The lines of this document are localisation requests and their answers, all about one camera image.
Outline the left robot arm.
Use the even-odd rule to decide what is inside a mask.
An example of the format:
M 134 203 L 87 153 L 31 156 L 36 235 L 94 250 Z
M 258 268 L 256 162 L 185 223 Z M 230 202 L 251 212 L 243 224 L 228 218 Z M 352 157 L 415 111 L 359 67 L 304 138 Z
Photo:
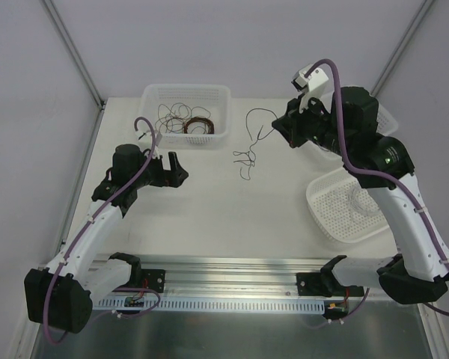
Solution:
M 188 178 L 175 152 L 169 168 L 155 150 L 135 144 L 116 147 L 112 166 L 94 189 L 88 212 L 73 239 L 44 269 L 31 269 L 24 279 L 28 319 L 77 334 L 88 323 L 92 308 L 115 289 L 143 289 L 139 258 L 116 252 L 90 272 L 98 250 L 114 226 L 124 219 L 145 186 L 178 188 Z

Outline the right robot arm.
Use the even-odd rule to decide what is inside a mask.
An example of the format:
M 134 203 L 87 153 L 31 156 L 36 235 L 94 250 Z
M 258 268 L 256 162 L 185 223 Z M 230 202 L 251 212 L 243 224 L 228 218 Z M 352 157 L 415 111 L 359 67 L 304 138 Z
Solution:
M 379 102 L 367 90 L 344 87 L 332 100 L 326 109 L 311 97 L 300 110 L 300 100 L 292 99 L 272 128 L 292 148 L 311 142 L 339 155 L 378 205 L 399 253 L 383 259 L 335 257 L 320 270 L 321 293 L 377 287 L 399 304 L 432 307 L 448 290 L 449 249 L 424 205 L 408 151 L 398 139 L 378 133 Z

